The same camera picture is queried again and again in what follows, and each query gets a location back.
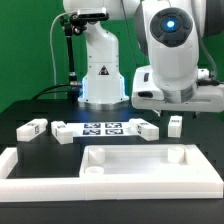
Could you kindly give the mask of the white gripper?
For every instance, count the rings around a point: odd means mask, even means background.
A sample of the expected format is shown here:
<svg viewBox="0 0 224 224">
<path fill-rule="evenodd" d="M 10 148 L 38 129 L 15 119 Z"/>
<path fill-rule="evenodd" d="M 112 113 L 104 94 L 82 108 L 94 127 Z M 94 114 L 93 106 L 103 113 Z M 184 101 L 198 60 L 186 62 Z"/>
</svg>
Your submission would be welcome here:
<svg viewBox="0 0 224 224">
<path fill-rule="evenodd" d="M 224 84 L 212 80 L 209 70 L 198 70 L 199 86 L 196 94 L 182 103 L 169 103 L 165 95 L 153 82 L 150 65 L 136 70 L 133 79 L 132 105 L 137 109 L 192 111 L 192 112 L 223 112 Z"/>
</svg>

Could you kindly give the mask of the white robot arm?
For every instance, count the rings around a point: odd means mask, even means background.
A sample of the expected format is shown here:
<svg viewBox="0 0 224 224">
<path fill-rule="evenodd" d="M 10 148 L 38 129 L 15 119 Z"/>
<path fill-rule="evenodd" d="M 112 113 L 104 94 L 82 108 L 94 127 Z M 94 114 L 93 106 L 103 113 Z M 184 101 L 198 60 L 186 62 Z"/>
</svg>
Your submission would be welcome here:
<svg viewBox="0 0 224 224">
<path fill-rule="evenodd" d="M 71 30 L 86 38 L 88 70 L 79 105 L 113 108 L 131 101 L 138 109 L 222 112 L 224 84 L 198 67 L 202 38 L 224 31 L 224 0 L 63 0 Z M 118 41 L 101 27 L 132 17 L 147 66 L 125 95 Z"/>
</svg>

